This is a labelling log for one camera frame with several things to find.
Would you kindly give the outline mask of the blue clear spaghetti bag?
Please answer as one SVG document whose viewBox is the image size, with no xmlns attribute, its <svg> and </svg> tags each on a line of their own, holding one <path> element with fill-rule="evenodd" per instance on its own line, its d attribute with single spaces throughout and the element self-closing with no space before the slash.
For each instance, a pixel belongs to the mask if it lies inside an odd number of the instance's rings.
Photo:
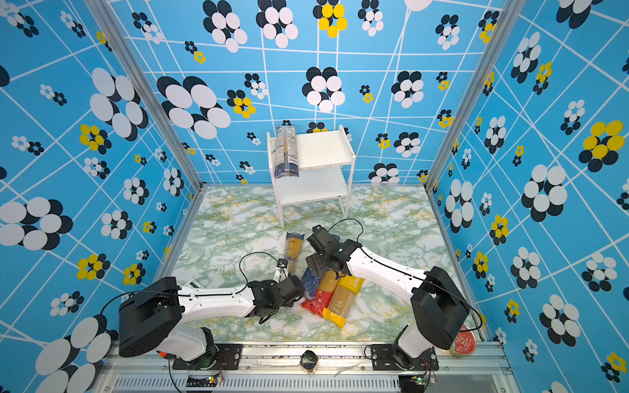
<svg viewBox="0 0 629 393">
<path fill-rule="evenodd" d="M 285 244 L 285 259 L 287 260 L 287 273 L 294 275 L 296 272 L 296 262 L 301 253 L 304 241 L 304 234 L 287 233 Z"/>
</svg>

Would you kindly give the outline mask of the white label spaghetti bag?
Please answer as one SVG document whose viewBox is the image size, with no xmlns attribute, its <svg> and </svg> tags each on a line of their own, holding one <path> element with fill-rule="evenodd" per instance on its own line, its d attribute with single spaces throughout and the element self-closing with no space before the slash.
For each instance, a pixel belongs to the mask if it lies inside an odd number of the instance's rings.
<svg viewBox="0 0 629 393">
<path fill-rule="evenodd" d="M 298 177 L 299 160 L 297 151 L 296 127 L 278 127 L 273 150 L 274 177 Z"/>
</svg>

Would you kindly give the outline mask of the blue Barilla spaghetti box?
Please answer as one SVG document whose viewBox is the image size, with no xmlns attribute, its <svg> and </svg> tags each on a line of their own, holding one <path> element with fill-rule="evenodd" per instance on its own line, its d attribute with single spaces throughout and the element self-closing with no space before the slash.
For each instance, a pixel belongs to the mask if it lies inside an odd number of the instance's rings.
<svg viewBox="0 0 629 393">
<path fill-rule="evenodd" d="M 322 274 L 315 274 L 312 272 L 312 269 L 307 267 L 305 272 L 301 277 L 301 283 L 304 287 L 304 297 L 308 300 L 313 300 L 315 298 L 316 292 L 319 288 L 319 285 L 322 281 Z"/>
</svg>

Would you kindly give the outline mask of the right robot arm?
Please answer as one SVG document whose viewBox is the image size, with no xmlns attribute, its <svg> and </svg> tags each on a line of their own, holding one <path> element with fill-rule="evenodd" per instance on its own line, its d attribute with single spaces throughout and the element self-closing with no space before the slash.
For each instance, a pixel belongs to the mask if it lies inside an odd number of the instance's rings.
<svg viewBox="0 0 629 393">
<path fill-rule="evenodd" d="M 306 257 L 313 273 L 334 271 L 341 277 L 363 278 L 408 301 L 414 323 L 392 345 L 400 363 L 415 361 L 432 348 L 451 348 L 472 307 L 447 271 L 438 266 L 416 270 L 400 265 L 357 241 L 340 242 L 321 225 L 313 228 L 307 242 L 314 249 Z"/>
</svg>

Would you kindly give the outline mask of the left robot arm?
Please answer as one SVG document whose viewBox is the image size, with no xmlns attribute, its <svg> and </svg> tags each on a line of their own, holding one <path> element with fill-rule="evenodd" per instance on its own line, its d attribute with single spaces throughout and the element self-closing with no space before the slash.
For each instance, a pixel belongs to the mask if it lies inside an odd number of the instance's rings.
<svg viewBox="0 0 629 393">
<path fill-rule="evenodd" d="M 155 350 L 189 364 L 212 360 L 217 350 L 211 330 L 192 328 L 190 322 L 257 317 L 263 324 L 281 308 L 291 307 L 304 293 L 296 276 L 278 283 L 251 281 L 242 289 L 181 287 L 173 277 L 162 278 L 119 307 L 119 355 L 131 358 Z"/>
</svg>

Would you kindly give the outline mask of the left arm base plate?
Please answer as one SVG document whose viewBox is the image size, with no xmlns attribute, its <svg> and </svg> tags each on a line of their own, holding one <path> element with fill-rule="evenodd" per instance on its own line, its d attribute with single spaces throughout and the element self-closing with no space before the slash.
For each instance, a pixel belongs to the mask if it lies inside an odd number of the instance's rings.
<svg viewBox="0 0 629 393">
<path fill-rule="evenodd" d="M 215 348 L 196 360 L 186 362 L 176 358 L 171 368 L 174 370 L 237 370 L 242 357 L 243 344 L 218 343 Z"/>
</svg>

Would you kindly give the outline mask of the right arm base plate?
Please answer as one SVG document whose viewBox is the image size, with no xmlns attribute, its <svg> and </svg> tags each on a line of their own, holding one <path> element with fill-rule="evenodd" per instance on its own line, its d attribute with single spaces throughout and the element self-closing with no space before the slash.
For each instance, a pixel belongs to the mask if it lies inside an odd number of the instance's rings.
<svg viewBox="0 0 629 393">
<path fill-rule="evenodd" d="M 371 359 L 375 371 L 427 373 L 439 370 L 437 354 L 433 347 L 425 350 L 420 356 L 411 358 L 393 344 L 372 344 L 368 358 Z"/>
</svg>

